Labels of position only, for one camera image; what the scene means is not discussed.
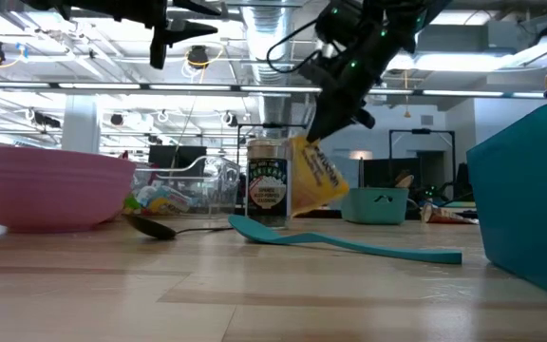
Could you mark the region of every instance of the snack bag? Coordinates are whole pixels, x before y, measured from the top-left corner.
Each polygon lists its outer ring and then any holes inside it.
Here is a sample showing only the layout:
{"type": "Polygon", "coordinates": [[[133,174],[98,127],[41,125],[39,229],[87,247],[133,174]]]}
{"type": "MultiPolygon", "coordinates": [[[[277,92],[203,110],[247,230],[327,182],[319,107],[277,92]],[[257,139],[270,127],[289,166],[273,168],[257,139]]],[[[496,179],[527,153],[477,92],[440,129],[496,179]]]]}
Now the snack bag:
{"type": "Polygon", "coordinates": [[[339,199],[349,191],[348,183],[317,143],[306,137],[290,138],[292,147],[292,215],[307,213],[339,199]]]}
{"type": "Polygon", "coordinates": [[[448,224],[479,224],[477,219],[464,218],[451,211],[439,208],[432,203],[424,205],[422,210],[423,223],[448,223],[448,224]]]}
{"type": "Polygon", "coordinates": [[[152,195],[146,207],[153,214],[175,215],[188,212],[189,203],[190,199],[188,197],[171,187],[163,185],[152,195]]]}

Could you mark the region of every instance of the black spoon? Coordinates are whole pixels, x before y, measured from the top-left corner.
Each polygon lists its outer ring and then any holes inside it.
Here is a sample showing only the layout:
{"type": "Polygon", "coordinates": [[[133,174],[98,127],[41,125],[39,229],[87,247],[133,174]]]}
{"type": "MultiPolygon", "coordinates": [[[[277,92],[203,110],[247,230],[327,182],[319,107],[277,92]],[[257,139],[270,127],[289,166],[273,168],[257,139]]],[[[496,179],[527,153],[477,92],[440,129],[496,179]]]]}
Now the black spoon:
{"type": "Polygon", "coordinates": [[[177,234],[185,232],[199,232],[199,231],[208,231],[208,232],[220,232],[225,230],[232,230],[234,228],[190,228],[184,229],[176,232],[170,227],[166,227],[163,224],[159,224],[155,221],[152,221],[148,218],[141,218],[134,215],[123,215],[126,221],[130,223],[134,229],[139,232],[150,236],[151,238],[161,239],[161,240],[171,240],[174,239],[177,234]]]}

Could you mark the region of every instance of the teal spatula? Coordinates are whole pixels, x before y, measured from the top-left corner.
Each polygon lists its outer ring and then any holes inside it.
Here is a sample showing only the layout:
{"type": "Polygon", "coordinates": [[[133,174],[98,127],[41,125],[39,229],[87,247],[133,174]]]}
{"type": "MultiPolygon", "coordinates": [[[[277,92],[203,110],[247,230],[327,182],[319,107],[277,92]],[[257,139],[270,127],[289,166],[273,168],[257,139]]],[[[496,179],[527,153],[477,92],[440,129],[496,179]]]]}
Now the teal spatula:
{"type": "Polygon", "coordinates": [[[236,228],[247,239],[272,243],[272,244],[295,244],[323,242],[333,246],[347,248],[352,251],[366,253],[382,257],[397,257],[407,260],[438,262],[447,264],[461,264],[462,252],[457,250],[417,250],[404,248],[387,248],[368,245],[360,242],[347,241],[338,237],[329,237],[318,233],[304,233],[294,236],[282,237],[272,229],[261,223],[238,215],[229,216],[229,223],[236,228]]]}

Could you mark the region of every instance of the spoon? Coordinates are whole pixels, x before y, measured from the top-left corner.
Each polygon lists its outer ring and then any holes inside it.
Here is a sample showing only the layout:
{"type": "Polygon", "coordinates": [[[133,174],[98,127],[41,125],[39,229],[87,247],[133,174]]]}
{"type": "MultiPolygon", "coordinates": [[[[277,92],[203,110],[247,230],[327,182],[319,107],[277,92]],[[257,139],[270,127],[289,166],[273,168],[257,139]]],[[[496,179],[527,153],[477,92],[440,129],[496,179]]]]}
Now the spoon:
{"type": "Polygon", "coordinates": [[[462,252],[457,250],[418,250],[405,248],[387,248],[368,245],[360,242],[352,242],[338,237],[330,237],[318,233],[304,233],[294,236],[283,237],[264,226],[263,224],[238,215],[229,216],[229,223],[236,228],[247,239],[272,243],[272,244],[295,244],[324,242],[333,246],[347,248],[352,251],[366,253],[382,257],[397,257],[407,260],[437,262],[446,264],[461,264],[462,252]]]}
{"type": "Polygon", "coordinates": [[[123,215],[123,218],[130,223],[139,232],[150,236],[151,238],[161,239],[161,240],[171,240],[174,239],[177,234],[185,232],[197,232],[197,231],[209,231],[209,232],[219,232],[224,230],[232,230],[234,228],[190,228],[184,229],[176,232],[170,227],[166,227],[163,224],[157,223],[148,218],[141,218],[134,215],[123,215]]]}

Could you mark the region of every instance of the orange object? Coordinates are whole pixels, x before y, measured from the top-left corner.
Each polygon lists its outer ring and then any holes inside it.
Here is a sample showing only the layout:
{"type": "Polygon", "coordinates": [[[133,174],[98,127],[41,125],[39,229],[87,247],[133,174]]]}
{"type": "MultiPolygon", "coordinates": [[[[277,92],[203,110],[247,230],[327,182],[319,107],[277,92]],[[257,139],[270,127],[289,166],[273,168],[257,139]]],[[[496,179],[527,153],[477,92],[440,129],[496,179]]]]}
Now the orange object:
{"type": "Polygon", "coordinates": [[[448,224],[479,224],[477,219],[463,218],[449,210],[439,208],[432,203],[424,205],[424,209],[422,209],[422,222],[448,224]]]}

